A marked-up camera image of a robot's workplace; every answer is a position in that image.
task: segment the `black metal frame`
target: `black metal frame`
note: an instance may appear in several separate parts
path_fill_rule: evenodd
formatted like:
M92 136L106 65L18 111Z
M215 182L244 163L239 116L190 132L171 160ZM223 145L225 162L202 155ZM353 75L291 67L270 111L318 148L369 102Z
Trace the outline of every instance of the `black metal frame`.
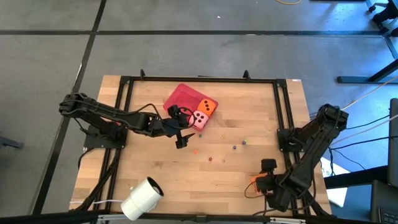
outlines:
M268 84L272 84L273 86L273 91L274 91L274 97L275 97L275 105L277 108L277 117L278 117L278 123L279 123L279 128L285 128L284 127L284 118L283 118L283 114L282 114L282 107L281 107L281 103L280 103L280 96L279 96L279 87L281 87L282 92L283 92L283 97L284 97L284 102L285 102L285 108L286 108L286 114L288 117L288 123L289 123L289 127L293 127L293 116L292 116L292 111L291 111L291 107L290 107L290 100L289 100L289 94L287 91L287 84L286 84L286 80L284 79L258 79L258 78L251 78L249 75L248 71L244 72L244 75L242 78L211 78L211 77L148 77L145 75L144 71L141 70L140 76L139 77L121 77L120 82L119 82L119 90L118 90L118 95L117 95L117 99L116 99L116 107L119 107L120 102L121 102L121 96L123 93L123 88L125 86L125 84L129 84L128 90L127 90L127 97L126 97L126 103L124 106L124 110L128 110L129 108L129 104L131 101L131 97L132 97L132 88L133 88L133 84L135 81L159 81L159 82L220 82L220 83L268 83ZM103 175L103 172L106 170L108 163L109 163L109 157L110 157L110 152L111 149L106 149L104 158L103 158L103 164L102 164L102 168L101 168L101 175ZM295 156L295 161L297 162L300 157L297 154L294 154ZM286 162L286 167L291 166L291 161L290 161L290 155L288 152L284 152L284 160ZM109 183L109 189L108 189L108 194L106 199L111 199L112 195L113 195L113 190L114 190L114 185L116 182L116 173L114 173L111 176L111 180ZM101 195L102 195L102 191L101 194L99 194L96 197L96 201L101 200ZM99 206L94 206L93 209L96 210L98 209ZM110 211L111 208L111 202L107 202L106 206L105 206L107 211ZM292 208L297 208L297 201L296 200L292 200ZM310 211L305 210L305 214L309 215ZM153 216L154 218L161 218L164 215L164 217L166 219L170 219L170 214L152 214L152 213L148 213L145 216L143 216L143 218L151 218L151 216ZM180 217L185 217L187 215L184 214L174 214L177 220L181 220L179 219ZM214 220L218 220L218 216L217 215L198 215L200 216L202 219L205 219L207 221L212 220L212 218L214 218ZM236 221L237 218L240 217L240 221L258 221L258 217L253 217L253 216L234 216L234 215L222 215L221 217L228 219L228 217L231 217L230 221Z
M340 76L337 77L338 83L367 83L367 84L382 84L389 81L391 78L386 78L388 75L393 73L398 69L398 59L395 59L389 65L384 67L382 70L378 71L371 77L348 77L348 76ZM398 80L394 80L389 84L398 84Z
M373 180L378 180L388 184L387 170L388 166L380 166L371 169L350 172L348 174L325 177L324 180L326 189L372 184Z
M370 1L365 0L365 2L368 5L368 7L372 6L372 3ZM378 27L380 33L384 35L386 33L386 28L382 24L379 24ZM386 77L398 69L398 61L397 61L398 52L394 47L394 44L391 42L390 38L385 35L383 37L394 58L393 62L382 68L380 71L378 71L376 74L374 74L371 77L340 76L337 77L337 82L346 83L346 84L383 84L389 81L391 78L386 78ZM398 84L398 80L394 80L388 84Z
M71 223L85 223L93 222L98 220L100 222L104 221L105 216L117 216L118 218L112 218L112 220L120 219L120 214L109 214L106 210L97 211L78 211L74 212L73 215L70 213L53 213L44 215L25 215L20 217L7 217L0 218L3 224L71 224ZM192 221L197 223L206 223L211 221L215 222L263 222L263 223L283 223L292 221L289 217L263 217L255 216L248 218L247 216L241 215L178 215L178 214L158 214L158 213L144 213L140 216L140 219L151 219L151 220L181 220L181 221ZM357 220L345 220L330 217L320 217L320 216L307 216L307 215L297 215L294 219L305 220L307 224L334 224L334 223L344 223L344 224L365 224L370 222L357 221Z
M12 139L0 136L0 148L2 146L10 146L10 147L14 147L16 149L22 149L24 144L21 143L21 142L17 142L17 141L14 141Z

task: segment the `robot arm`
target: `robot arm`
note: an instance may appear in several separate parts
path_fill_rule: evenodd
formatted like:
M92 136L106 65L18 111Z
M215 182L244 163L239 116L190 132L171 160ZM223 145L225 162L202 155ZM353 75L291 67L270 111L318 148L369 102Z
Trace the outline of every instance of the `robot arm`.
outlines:
M308 194L316 164L332 140L346 129L347 119L348 113L326 104L319 109L317 117L304 127L278 130L279 147L283 151L305 153L284 174L256 178L256 186L262 187L256 190L268 195L270 207L285 212L292 197L302 198Z
M158 114L148 112L125 112L112 106L98 103L84 93L72 93L60 103L59 112L68 118L80 118L99 130L102 137L117 141L122 130L129 129L137 134L149 137L177 136L178 149L187 146L188 138L194 134L182 137L181 130L189 128L187 115L181 113L177 105L168 109L171 118L162 119Z

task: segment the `wooden table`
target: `wooden table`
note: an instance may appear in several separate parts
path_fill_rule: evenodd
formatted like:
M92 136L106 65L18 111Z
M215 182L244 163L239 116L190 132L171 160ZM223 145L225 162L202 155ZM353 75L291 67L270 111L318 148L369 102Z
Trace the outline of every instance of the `wooden table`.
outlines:
M114 106L120 76L104 76L98 101ZM135 81L130 104L134 111L153 103L160 115L167 117L162 105L178 82ZM266 83L187 83L190 87L214 98L220 104L202 137L196 134L188 146L176 149L175 137L149 138L129 131L126 147L122 150L116 179L114 199L124 200L130 187L147 176L152 177L164 191L155 213L252 215L264 209L264 198L245 198L243 191L250 178L261 170L261 159L276 159L275 174L285 172L283 155L279 151L276 129L277 113L272 85ZM287 80L295 126L308 123L307 103L300 80ZM282 89L280 100L284 113ZM183 134L196 132L184 130ZM81 161L71 201L82 201L97 184L104 149L88 153ZM318 164L315 169L317 202L331 213L325 183ZM108 186L103 190L106 197ZM248 195L254 196L252 187ZM121 212L120 204L113 203L112 212ZM269 212L267 215L291 216L291 212Z

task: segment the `black table leg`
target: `black table leg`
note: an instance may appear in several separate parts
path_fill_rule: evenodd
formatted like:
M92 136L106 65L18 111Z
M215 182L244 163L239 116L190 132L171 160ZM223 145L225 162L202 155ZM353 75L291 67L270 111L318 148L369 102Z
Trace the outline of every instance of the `black table leg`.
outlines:
M349 76L343 76L343 77L337 77L337 82L338 83L375 83L375 84L382 84L391 79L386 78L388 75L390 75L392 72L396 71L398 69L398 59L391 62L389 65L384 67L382 70L377 72L371 77L349 77ZM398 84L398 79L390 82L389 84Z
M11 147L14 147L14 148L21 149L23 147L23 143L16 142L16 141L13 141L11 139L4 138L4 137L0 136L0 147L1 146L11 146Z
M387 183L387 166L340 174L325 178L326 189L371 184L373 180Z

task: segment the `wire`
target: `wire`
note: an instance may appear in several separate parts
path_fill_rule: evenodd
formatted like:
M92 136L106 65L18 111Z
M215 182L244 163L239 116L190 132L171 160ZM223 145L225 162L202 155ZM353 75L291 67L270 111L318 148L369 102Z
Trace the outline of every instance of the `wire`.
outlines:
M276 210L276 209L272 208L272 209L268 209L268 210L259 211L259 212L254 213L252 216L256 216L256 215L261 214L261 213L262 213L262 216L264 216L264 214L265 214L266 212L273 212L273 211L275 211L275 210Z
M73 119L77 122L77 124L79 124L80 131L83 131L85 134L89 134L89 135L90 135L90 133L88 132L88 130L87 130L87 129L84 129L83 126L80 124L80 122L79 122L76 118L73 118Z
M398 78L398 76L391 78L390 80L388 80L387 82L383 83L382 85L379 85L377 88L375 88L374 90L370 91L369 93L363 95L362 97L360 97L359 99L355 100L354 102L350 103L349 105L345 106L343 109L341 110L345 110L347 108L349 108L350 106L353 106L355 103L357 103L359 100L362 100L363 98L367 97L368 95L370 95L371 93L373 93L374 91L378 90L379 88L381 88L384 85L387 85L388 83L394 81L396 78Z
M346 157L346 156L344 156L344 154L343 153L341 153L340 151L337 151L337 150L335 150L335 152L337 152L337 153L339 153L340 155L342 155L344 158L346 158L348 161L351 161L351 162L353 162L353 163L355 163L355 164L357 164L357 165L359 165L360 167L362 167L362 169L363 170L366 170L365 169L365 167L363 167L360 163L358 163L358 162L355 162L354 160L352 160L352 159L350 159L350 158L348 158L348 157Z
M387 123L387 122L389 122L389 121L392 121L393 119L395 119L395 118L397 118L397 117L398 117L398 114L395 115L395 116L393 116L392 118L388 119L387 121L381 122L380 124L378 124L378 125L376 125L376 126L373 126L373 127L368 128L368 129L366 129L366 130L364 130L364 131L361 131L361 132L358 132L358 133L356 133L356 134L352 134L352 135L350 135L350 136L348 136L348 137L345 137L345 138L343 138L343 139L340 139L339 141L332 143L331 146L334 145L334 144L336 144L336 143L338 143L338 142L344 141L345 139L349 139L349 138L351 138L351 137L353 137L353 136L356 136L356 135L365 133L366 131L370 131L370 130L372 130L372 129L374 129L374 128L377 128L378 126L380 126L380 125L382 125L382 124L385 124L385 123Z
M246 192L248 191L248 188L250 187L250 186L252 186L254 184L254 182L251 182L247 187L246 187L246 189L244 189L244 197L245 198L258 198L258 197L262 197L262 196L264 196L263 194L262 195L257 195L257 196L255 196L255 197L250 197L250 196L248 196L247 194L246 194Z
M287 6L293 6L295 4L300 3L302 0L298 0L297 2L282 2L281 0L275 0L275 1L277 1L277 2L279 2L281 4L284 4L284 5L287 5Z
M361 142L355 142L355 143L351 143L351 144L348 144L348 145L345 145L345 146L341 146L341 147L337 147L337 148L331 148L331 150L342 149L342 148L345 148L345 147L348 147L348 146L354 146L356 144L379 141L379 140L383 140L383 139L393 139L393 138L398 138L398 136L388 136L388 137L383 137L383 138L377 138L377 139L371 139L371 140L366 140L366 141L361 141Z
M333 169L333 153L331 152L331 147L328 147L328 149L329 149L329 153L330 153L330 169L331 169L330 177L331 177L336 174L335 174L335 170Z
M315 197L317 196L317 185L315 184L315 174L314 171L312 170L312 185L313 185L313 198L312 201L310 203L308 203L308 205L301 207L301 208L288 208L287 210L289 211L300 211L300 210L304 210L307 209L309 207L311 207L312 203L315 201Z
M98 202L93 202L93 204L96 203L105 203L105 202L124 202L123 200L114 200L114 199L109 199L109 200L102 200Z
M63 106L65 103L71 103L71 102L77 102L77 103L82 103L82 104L84 104L84 105L97 107L97 105L94 105L94 104L92 104L92 103L87 103L87 102L81 101L81 100L67 100L67 101L64 101L64 102L60 103L60 106ZM116 115L132 115L132 114L136 114L136 113L140 112L141 110L145 109L145 108L148 107L148 106L152 106L152 107L155 109L156 115L159 117L159 119L161 120L161 122L162 122L163 124L165 124L166 126L168 126L168 127L175 128L175 129L179 129L179 130L184 130L184 129L192 128L192 126L195 124L195 122L193 122L191 125L189 125L189 126L186 127L186 128L176 127L176 126L172 126L172 125L170 125L170 124L167 124L167 123L165 122L165 120L161 117L161 115L159 114L159 112L157 111L156 106L153 105L152 103L148 103L147 105L143 106L142 108L139 108L138 110L132 111L132 112L115 112L115 111L107 110L107 109L104 109L104 108L97 108L97 110L103 110L103 111L106 111L106 112L108 112L108 113L116 114ZM192 112L191 109L186 108L186 107L184 107L184 106L179 107L179 109L180 109L180 108L183 108L183 109L185 109L185 110L191 112L191 115L193 116L193 120L194 120L194 121L197 120L196 116L193 114L193 112ZM73 111L71 111L71 112L63 112L63 114L64 114L64 115L69 115L69 114L75 113L76 111L83 111L83 109L76 109L76 110L73 110ZM120 120L118 120L118 121L130 125L127 121L125 121L125 120L123 120L123 119L120 119Z
M368 123L368 124L362 124L362 125L355 126L355 127L352 127L352 128L346 128L346 130L350 130L350 129L354 129L354 128L360 128L360 127L363 127L363 126L367 126L367 125L369 125L369 124L373 124L373 123L375 123L375 122L377 122L377 121L380 121L381 119L384 119L384 118L386 118L386 117L388 117L388 116L390 116L390 115L387 115L387 116L384 116L384 117L379 118L379 119L377 119L377 120L374 120L374 121L372 121L372 122L370 122L370 123Z
M112 163L106 169L104 176L98 181L97 185L91 191L89 196L84 200L84 202L81 205L79 205L79 207L76 208L76 210L80 210L80 211L88 210L90 205L93 203L95 197L101 192L101 189L103 188L104 184L107 182L109 177L114 173L114 171L118 167L119 160L120 160L120 153L121 153L121 149L116 149Z
M93 150L93 149L94 149L94 148L87 148L87 150L86 150L82 155L80 155L79 160L78 160L78 162L77 162L77 169L78 169L78 170L80 169L81 159L85 156L85 154L91 152L91 150Z

